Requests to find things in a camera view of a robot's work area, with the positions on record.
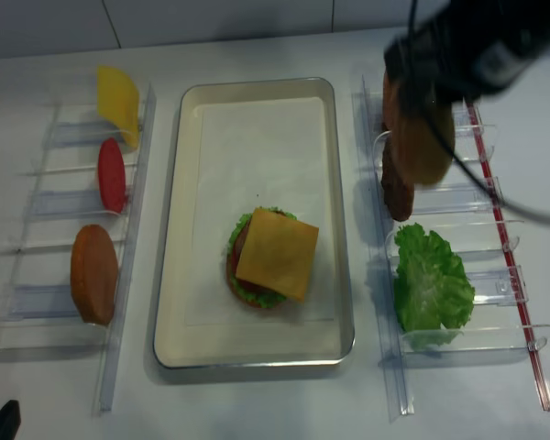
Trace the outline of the black object at corner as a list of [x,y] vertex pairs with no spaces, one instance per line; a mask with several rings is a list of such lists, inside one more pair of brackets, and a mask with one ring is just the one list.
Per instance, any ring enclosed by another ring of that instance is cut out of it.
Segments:
[[0,440],[15,440],[21,425],[18,400],[9,400],[0,409]]

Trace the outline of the left clear acrylic rack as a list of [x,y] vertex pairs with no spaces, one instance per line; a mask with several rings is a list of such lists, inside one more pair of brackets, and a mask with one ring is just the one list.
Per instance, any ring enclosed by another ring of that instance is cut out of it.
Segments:
[[[111,409],[156,109],[153,89],[142,86],[132,149],[98,115],[89,81],[35,97],[0,133],[0,407],[70,386],[85,388],[97,411]],[[104,208],[98,186],[108,138],[125,164],[120,214]],[[119,266],[108,326],[86,323],[72,301],[72,246],[90,224],[106,230]]]

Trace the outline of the right clear acrylic rack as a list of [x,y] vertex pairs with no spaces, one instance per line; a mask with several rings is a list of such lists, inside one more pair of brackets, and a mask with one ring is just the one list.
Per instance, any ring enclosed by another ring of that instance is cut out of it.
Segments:
[[402,330],[393,308],[400,261],[394,238],[400,223],[383,202],[382,153],[390,133],[382,123],[382,95],[365,76],[353,83],[358,163],[357,221],[368,245],[380,367],[391,419],[411,415],[415,369],[464,368],[526,362],[541,408],[550,412],[550,384],[540,353],[550,324],[529,316],[523,269],[514,253],[523,222],[506,215],[485,193],[452,169],[440,184],[415,192],[411,222],[434,231],[462,259],[475,291],[469,322],[455,330]]

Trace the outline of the sesame bun top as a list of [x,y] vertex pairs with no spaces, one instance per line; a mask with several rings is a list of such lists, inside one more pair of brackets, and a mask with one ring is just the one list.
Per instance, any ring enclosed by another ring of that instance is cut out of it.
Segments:
[[404,181],[411,185],[436,185],[445,177],[453,159],[421,115],[402,114],[399,88],[397,82],[384,83],[383,117],[391,132],[390,154]]

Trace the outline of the lettuce in burger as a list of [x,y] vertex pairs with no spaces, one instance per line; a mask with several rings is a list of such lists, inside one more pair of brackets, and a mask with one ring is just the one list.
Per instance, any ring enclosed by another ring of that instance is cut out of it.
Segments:
[[228,239],[225,254],[225,280],[231,293],[242,303],[261,310],[271,310],[285,303],[287,298],[266,287],[236,278],[237,264],[251,219],[252,213],[242,214]]

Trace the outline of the brown meat patty in rack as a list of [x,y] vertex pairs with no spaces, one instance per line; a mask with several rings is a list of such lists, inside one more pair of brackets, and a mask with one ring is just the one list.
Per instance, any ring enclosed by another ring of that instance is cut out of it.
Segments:
[[404,181],[392,157],[392,137],[387,135],[382,152],[381,187],[383,201],[393,220],[404,222],[413,212],[414,187]]

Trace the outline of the tomato slice in burger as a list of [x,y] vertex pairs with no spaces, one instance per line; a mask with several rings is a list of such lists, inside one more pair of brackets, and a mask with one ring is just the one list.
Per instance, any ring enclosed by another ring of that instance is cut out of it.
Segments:
[[275,291],[259,286],[249,281],[238,280],[236,277],[239,256],[232,248],[228,254],[226,276],[229,284],[240,294],[275,294]]

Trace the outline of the yellow cheese slice in rack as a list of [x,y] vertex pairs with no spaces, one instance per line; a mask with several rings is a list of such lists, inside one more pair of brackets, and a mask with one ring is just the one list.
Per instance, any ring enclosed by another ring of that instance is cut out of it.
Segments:
[[139,90],[123,71],[111,66],[97,68],[97,112],[113,124],[131,149],[138,148]]

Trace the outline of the white paper liner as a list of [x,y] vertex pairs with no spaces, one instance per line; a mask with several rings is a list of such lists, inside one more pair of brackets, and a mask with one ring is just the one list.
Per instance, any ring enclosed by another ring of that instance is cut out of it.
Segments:
[[[242,303],[227,286],[227,241],[240,216],[259,206],[278,207],[319,229],[303,303],[287,301],[259,310]],[[335,277],[323,101],[304,98],[205,108],[187,323],[328,320],[335,315]]]

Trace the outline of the cheese slice on burger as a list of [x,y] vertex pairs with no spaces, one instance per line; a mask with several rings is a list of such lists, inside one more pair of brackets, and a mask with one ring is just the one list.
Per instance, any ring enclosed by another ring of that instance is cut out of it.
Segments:
[[302,303],[308,290],[319,228],[276,207],[258,207],[236,268],[236,278]]

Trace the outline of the red tomato slice in rack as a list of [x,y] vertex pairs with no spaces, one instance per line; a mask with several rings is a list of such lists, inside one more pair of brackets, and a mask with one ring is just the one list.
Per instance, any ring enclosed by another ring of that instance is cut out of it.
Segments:
[[120,214],[127,200],[126,172],[120,147],[112,137],[105,140],[100,147],[97,177],[104,208]]

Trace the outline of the white metal tray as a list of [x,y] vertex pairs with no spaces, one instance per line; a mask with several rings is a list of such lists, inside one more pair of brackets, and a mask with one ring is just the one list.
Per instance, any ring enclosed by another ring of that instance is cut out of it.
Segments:
[[[324,103],[329,197],[335,257],[335,315],[322,321],[188,324],[193,221],[204,109],[259,101],[318,98]],[[322,78],[196,85],[181,99],[169,211],[159,281],[153,353],[167,369],[242,369],[328,366],[344,360],[355,328],[332,84]]]

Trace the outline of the green lettuce leaf in rack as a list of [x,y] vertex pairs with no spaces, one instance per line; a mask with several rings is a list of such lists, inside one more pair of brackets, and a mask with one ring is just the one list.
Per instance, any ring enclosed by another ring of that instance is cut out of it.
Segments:
[[462,258],[419,224],[400,227],[394,243],[399,255],[394,309],[405,339],[415,351],[452,342],[474,310],[476,291]]

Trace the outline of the clear acrylic rack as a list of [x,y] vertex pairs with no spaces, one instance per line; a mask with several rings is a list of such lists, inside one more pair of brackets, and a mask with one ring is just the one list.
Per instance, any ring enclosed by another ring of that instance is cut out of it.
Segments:
[[[132,149],[98,115],[89,81],[35,97],[0,133],[0,407],[70,386],[85,388],[97,411],[111,409],[156,109],[153,89],[142,86]],[[108,138],[125,164],[120,214],[104,208],[98,186]],[[86,323],[72,301],[72,246],[90,224],[106,230],[119,266],[108,326]]]
[[415,192],[411,222],[434,231],[462,259],[475,291],[469,322],[455,330],[402,330],[393,308],[400,261],[394,238],[400,223],[383,202],[382,153],[390,133],[382,123],[382,95],[365,76],[353,83],[358,163],[357,221],[368,245],[380,367],[391,419],[411,415],[415,369],[464,368],[526,362],[541,408],[550,412],[550,384],[540,353],[550,324],[529,316],[523,269],[514,253],[523,222],[506,215],[485,193],[452,169],[440,184]]

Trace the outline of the brown bun in left rack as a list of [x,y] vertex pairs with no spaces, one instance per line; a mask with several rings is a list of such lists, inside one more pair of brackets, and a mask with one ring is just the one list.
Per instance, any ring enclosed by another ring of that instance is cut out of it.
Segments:
[[100,225],[86,225],[71,251],[71,297],[85,323],[108,326],[115,312],[118,261],[112,239]]

